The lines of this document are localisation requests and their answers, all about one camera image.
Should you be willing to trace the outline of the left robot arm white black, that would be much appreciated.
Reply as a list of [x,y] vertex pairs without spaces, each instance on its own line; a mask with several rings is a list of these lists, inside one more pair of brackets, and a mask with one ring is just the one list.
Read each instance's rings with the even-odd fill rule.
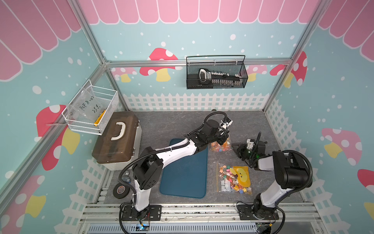
[[151,150],[125,166],[118,182],[133,191],[132,207],[142,212],[150,205],[152,187],[158,182],[163,169],[184,157],[192,156],[207,148],[210,143],[223,144],[229,137],[232,119],[224,117],[221,122],[205,119],[203,124],[185,135],[181,142],[162,149]]

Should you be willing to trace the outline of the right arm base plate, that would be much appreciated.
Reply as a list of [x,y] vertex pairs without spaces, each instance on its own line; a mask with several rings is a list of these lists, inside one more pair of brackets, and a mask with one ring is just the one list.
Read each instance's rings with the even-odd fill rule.
[[275,208],[256,207],[253,204],[237,204],[240,220],[275,221],[279,215]]

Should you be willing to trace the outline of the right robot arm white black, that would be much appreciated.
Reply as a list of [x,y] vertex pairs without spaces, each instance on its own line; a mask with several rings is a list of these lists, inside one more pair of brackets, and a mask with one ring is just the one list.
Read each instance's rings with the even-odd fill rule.
[[266,154],[266,141],[248,139],[232,148],[239,159],[257,171],[273,172],[275,181],[258,194],[248,212],[255,219],[275,216],[277,206],[286,197],[312,185],[313,168],[308,158],[295,150]]

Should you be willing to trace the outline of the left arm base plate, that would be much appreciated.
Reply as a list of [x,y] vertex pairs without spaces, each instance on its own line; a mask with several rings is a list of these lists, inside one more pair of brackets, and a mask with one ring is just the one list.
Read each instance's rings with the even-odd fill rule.
[[160,221],[162,206],[149,205],[142,211],[137,211],[130,204],[125,204],[121,208],[121,221]]

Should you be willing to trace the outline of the candy ziploc bag yellow label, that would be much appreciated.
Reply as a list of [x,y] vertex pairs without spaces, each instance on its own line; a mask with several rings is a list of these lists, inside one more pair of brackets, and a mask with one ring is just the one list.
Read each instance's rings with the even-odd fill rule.
[[216,163],[217,192],[252,194],[248,166],[230,166]]

